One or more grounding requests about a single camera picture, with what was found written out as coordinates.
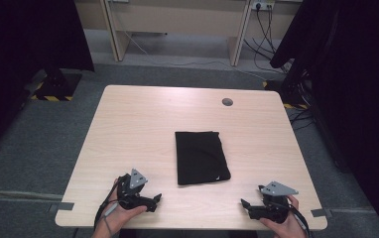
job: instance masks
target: wooden table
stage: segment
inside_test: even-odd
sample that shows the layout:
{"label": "wooden table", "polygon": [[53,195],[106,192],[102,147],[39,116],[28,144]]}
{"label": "wooden table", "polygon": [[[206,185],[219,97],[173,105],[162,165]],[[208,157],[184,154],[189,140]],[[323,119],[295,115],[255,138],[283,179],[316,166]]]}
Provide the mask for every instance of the wooden table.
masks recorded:
{"label": "wooden table", "polygon": [[[222,104],[230,98],[232,106]],[[176,131],[216,131],[232,178],[179,186]],[[251,220],[240,198],[262,205],[258,185],[276,180],[299,191],[310,228],[326,227],[316,190],[279,94],[271,91],[107,86],[84,141],[56,222],[91,227],[114,179],[136,168],[149,182],[141,195],[161,193],[156,212],[128,228],[267,229]]]}

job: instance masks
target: desk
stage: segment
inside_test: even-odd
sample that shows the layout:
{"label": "desk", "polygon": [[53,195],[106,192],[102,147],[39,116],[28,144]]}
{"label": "desk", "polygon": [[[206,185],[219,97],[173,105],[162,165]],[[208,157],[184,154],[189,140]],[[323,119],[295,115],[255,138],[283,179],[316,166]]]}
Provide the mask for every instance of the desk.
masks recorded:
{"label": "desk", "polygon": [[[233,105],[224,106],[223,98]],[[176,131],[219,132],[232,178],[178,186]],[[267,229],[249,218],[240,198],[262,204],[258,185],[271,180],[300,192],[300,212],[311,229],[326,227],[325,217],[312,216],[321,205],[276,92],[107,86],[63,196],[73,210],[60,210],[56,223],[92,226],[114,179],[132,168],[149,180],[141,195],[163,196],[156,212],[127,228]]]}

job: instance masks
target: black cloth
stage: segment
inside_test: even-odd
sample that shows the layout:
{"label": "black cloth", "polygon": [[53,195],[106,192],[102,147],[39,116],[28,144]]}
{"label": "black cloth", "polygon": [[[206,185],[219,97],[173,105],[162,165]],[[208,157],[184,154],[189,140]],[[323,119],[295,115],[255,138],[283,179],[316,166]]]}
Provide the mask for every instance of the black cloth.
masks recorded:
{"label": "black cloth", "polygon": [[176,132],[178,184],[230,179],[218,132]]}

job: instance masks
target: human hand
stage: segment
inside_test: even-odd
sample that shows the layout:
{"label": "human hand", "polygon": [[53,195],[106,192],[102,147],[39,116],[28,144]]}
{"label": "human hand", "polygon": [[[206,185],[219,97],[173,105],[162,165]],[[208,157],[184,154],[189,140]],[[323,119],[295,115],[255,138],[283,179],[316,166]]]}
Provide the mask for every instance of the human hand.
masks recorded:
{"label": "human hand", "polygon": [[[298,200],[292,195],[288,195],[288,199],[292,206],[296,210],[299,210]],[[274,238],[307,238],[307,233],[302,229],[292,211],[289,211],[288,218],[286,218],[285,222],[282,224],[276,223],[267,218],[260,218],[260,222],[276,233]]]}
{"label": "human hand", "polygon": [[[111,237],[111,235],[116,234],[119,230],[131,220],[133,217],[143,213],[146,211],[146,206],[138,206],[130,210],[126,210],[122,208],[121,205],[117,203],[117,187],[115,187],[114,191],[109,197],[110,202],[102,212],[102,216],[99,222],[96,225],[96,229],[93,233],[93,238],[103,238],[103,237]],[[113,211],[108,214],[108,216],[104,217],[106,211],[114,207]]]}

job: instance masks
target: wall socket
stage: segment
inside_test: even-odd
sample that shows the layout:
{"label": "wall socket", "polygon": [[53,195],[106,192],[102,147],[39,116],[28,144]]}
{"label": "wall socket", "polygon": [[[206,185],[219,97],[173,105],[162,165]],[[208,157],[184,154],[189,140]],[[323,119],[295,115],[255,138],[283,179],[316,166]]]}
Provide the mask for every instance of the wall socket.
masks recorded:
{"label": "wall socket", "polygon": [[251,9],[253,11],[257,11],[257,4],[261,4],[260,11],[269,11],[273,10],[274,8],[274,0],[253,0]]}

